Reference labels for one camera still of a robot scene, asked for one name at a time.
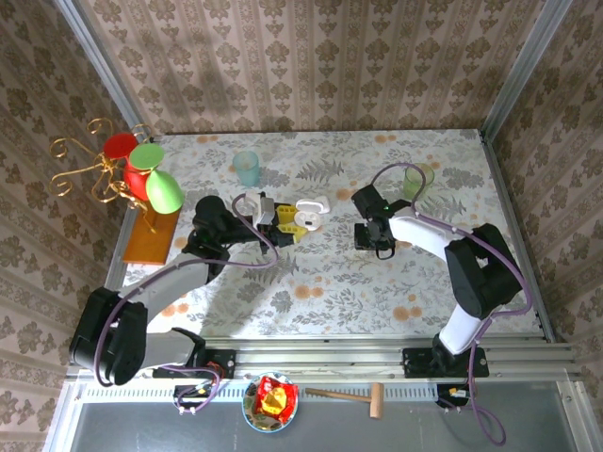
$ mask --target table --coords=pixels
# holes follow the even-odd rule
[[[498,226],[512,243],[491,171],[475,130],[329,132],[163,137],[161,164],[186,193],[169,259],[186,244],[194,207],[219,195],[230,206],[245,191],[232,167],[233,156],[260,156],[257,188],[277,202],[326,195],[332,212],[321,229],[281,251],[268,270],[226,267],[211,284],[189,292],[158,315],[149,331],[178,326],[203,337],[379,334],[431,336],[455,306],[448,269],[427,252],[399,243],[386,262],[353,248],[353,224],[361,222],[350,196],[387,164],[425,162],[434,182],[417,208],[434,217],[473,227]],[[402,169],[380,178],[377,188],[390,202],[401,198]],[[257,244],[231,249],[231,260],[264,260]],[[124,283],[134,283],[156,266],[130,265]],[[509,308],[525,302],[515,297]],[[491,332],[537,334],[535,312],[500,319]]]

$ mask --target wall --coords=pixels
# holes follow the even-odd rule
[[[603,426],[603,2],[575,0],[495,149],[548,313]]]
[[[91,176],[65,198],[57,172],[89,165],[56,137],[97,149],[88,120],[119,118],[52,2],[0,2],[0,450],[40,450],[91,288],[104,282],[122,206],[93,201]]]
[[[480,127],[543,0],[82,0],[159,133]]]

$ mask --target wooden hammer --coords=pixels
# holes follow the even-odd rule
[[[344,398],[346,400],[357,400],[359,402],[368,402],[370,403],[369,415],[373,419],[381,419],[383,417],[383,384],[382,383],[373,383],[370,388],[370,397],[364,397],[362,395],[354,395],[354,394],[343,394],[338,393],[336,391],[324,391],[322,389],[312,389],[307,388],[305,390],[306,394],[310,394],[313,396],[323,396],[330,398]]]

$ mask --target purple cable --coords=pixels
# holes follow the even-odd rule
[[[393,163],[391,165],[388,165],[385,168],[381,169],[375,175],[375,177],[371,181],[371,184],[375,184],[375,182],[377,181],[379,176],[381,176],[384,172],[386,172],[387,170],[390,170],[394,167],[412,168],[414,170],[417,170],[419,172],[419,174],[421,175],[421,179],[422,179],[421,187],[417,191],[417,193],[415,194],[413,199],[411,200],[411,208],[413,209],[413,212],[415,213],[417,218],[422,218],[426,223],[429,223],[432,226],[438,227],[445,231],[450,231],[453,234],[458,234],[458,235],[462,235],[463,237],[467,237],[470,240],[473,240],[480,247],[482,247],[485,250],[492,253],[505,267],[507,267],[509,269],[509,271],[511,271],[511,273],[513,273],[513,275],[517,279],[517,282],[519,283],[519,285],[521,285],[521,288],[523,289],[524,293],[526,294],[526,305],[523,308],[517,309],[515,311],[498,311],[496,313],[491,314],[490,317],[487,318],[485,320],[485,322],[483,322],[483,325],[481,325],[480,329],[478,330],[477,334],[475,335],[475,338],[473,339],[473,342],[471,344],[471,351],[469,353],[468,378],[469,378],[469,398],[471,399],[471,407],[469,407],[469,408],[473,409],[473,413],[475,415],[476,420],[478,421],[481,431],[488,438],[488,440],[490,440],[490,442],[494,445],[503,446],[507,442],[507,433],[505,432],[505,429],[502,426],[502,423],[492,412],[486,410],[485,408],[480,407],[475,401],[475,381],[473,378],[473,374],[474,374],[474,365],[473,365],[474,363],[473,362],[475,361],[475,353],[476,353],[476,349],[478,347],[478,343],[480,342],[481,338],[486,333],[486,331],[488,330],[490,325],[492,325],[493,319],[504,316],[504,315],[509,315],[509,316],[524,315],[530,311],[530,309],[532,307],[532,298],[531,298],[530,288],[528,287],[528,282],[522,276],[520,271],[515,267],[513,262],[511,262],[509,259],[507,259],[500,251],[496,250],[488,243],[486,243],[483,240],[481,240],[480,238],[474,236],[472,233],[463,231],[462,229],[458,229],[455,226],[451,226],[451,225],[445,223],[444,221],[440,221],[439,219],[427,217],[427,216],[419,213],[416,210],[416,206],[415,206],[416,200],[418,199],[419,195],[425,188],[425,184],[427,182],[425,173],[417,165],[413,165],[412,163],[405,163],[405,162]],[[494,422],[496,422],[498,424],[498,427],[500,428],[500,431],[502,433],[502,439],[500,441],[497,441],[492,436],[492,434],[486,429],[485,425],[483,424],[483,421],[481,420],[481,415],[490,417]]]
[[[220,375],[218,374],[218,372],[216,372],[214,369],[211,369],[209,367],[181,367],[179,365],[162,365],[162,368],[166,369],[166,370],[170,370],[172,372],[182,372],[182,373],[186,373],[186,372],[208,372],[210,374],[212,374],[214,377],[216,377],[216,384],[214,384],[211,388],[211,393],[209,393],[209,395],[207,396],[207,398],[198,406],[195,408],[195,412],[199,412],[201,411],[203,408],[205,408],[205,406],[211,402],[214,397],[216,397],[218,395],[218,392],[220,391],[220,382],[221,382],[221,378]],[[196,386],[194,388],[192,388],[189,391],[184,391],[182,392],[178,398],[176,399],[176,407],[178,409],[180,409],[182,407],[182,399],[185,398],[186,396],[191,395],[192,393],[194,393],[196,391]]]
[[[190,261],[186,261],[183,264],[181,264],[180,266],[169,266],[164,268],[163,270],[157,271],[157,273],[152,277],[149,278],[146,282],[144,282],[143,284],[141,284],[139,287],[137,287],[136,289],[132,290],[131,292],[128,292],[116,305],[115,308],[113,308],[113,311],[111,311],[111,314],[109,314],[109,317],[106,319],[105,325],[103,326],[103,329],[101,330],[101,333],[98,337],[98,343],[96,345],[96,349],[94,350],[94,365],[93,365],[93,369],[94,369],[94,377],[96,378],[96,381],[98,382],[98,384],[100,384],[101,386],[108,388],[113,386],[113,383],[111,383],[110,381],[104,381],[103,377],[101,376],[101,353],[103,350],[103,347],[105,346],[105,340],[106,337],[109,333],[109,330],[111,328],[111,324],[115,321],[115,318],[117,317],[118,312],[122,309],[122,307],[125,305],[125,303],[131,299],[133,296],[135,296],[136,294],[139,294],[142,290],[144,290],[147,286],[149,286],[150,284],[156,282],[157,280],[159,280],[160,278],[163,278],[164,276],[172,273],[174,270],[178,269],[178,268],[182,268],[183,266],[191,266],[193,264],[220,264],[220,265],[224,265],[224,266],[241,266],[243,268],[270,268],[271,266],[276,265],[276,263],[279,260],[279,252],[276,250],[276,247],[274,245],[272,245],[272,243],[266,239],[263,235],[261,235],[259,233],[259,231],[257,231],[251,224],[249,221],[247,221],[239,212],[238,210],[236,210],[236,204],[241,200],[245,198],[245,194],[240,194],[238,195],[236,198],[233,199],[233,203],[232,203],[232,209],[233,212],[235,213],[236,217],[250,230],[252,231],[252,233],[254,233],[262,242],[264,242],[269,248],[270,250],[272,250],[272,252],[274,253],[274,257],[272,257],[272,259],[269,262],[266,262],[265,264],[245,264],[242,262],[229,262],[229,261],[221,261],[218,259],[204,259],[204,258],[199,258],[199,259],[191,259]]]

